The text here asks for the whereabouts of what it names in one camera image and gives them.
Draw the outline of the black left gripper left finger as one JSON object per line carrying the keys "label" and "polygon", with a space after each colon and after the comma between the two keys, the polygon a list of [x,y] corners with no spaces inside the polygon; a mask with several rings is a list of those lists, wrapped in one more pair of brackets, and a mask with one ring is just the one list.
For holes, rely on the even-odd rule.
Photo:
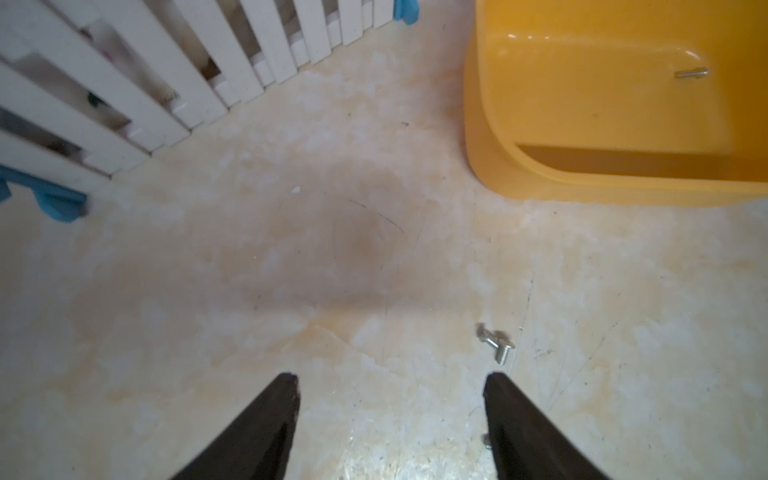
{"label": "black left gripper left finger", "polygon": [[281,373],[176,479],[282,479],[300,410],[299,378]]}

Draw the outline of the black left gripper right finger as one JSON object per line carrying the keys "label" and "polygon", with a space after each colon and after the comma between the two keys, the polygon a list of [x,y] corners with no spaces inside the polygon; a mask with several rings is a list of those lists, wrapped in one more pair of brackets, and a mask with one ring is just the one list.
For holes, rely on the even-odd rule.
{"label": "black left gripper right finger", "polygon": [[486,378],[483,398],[500,479],[605,479],[546,415],[502,372]]}

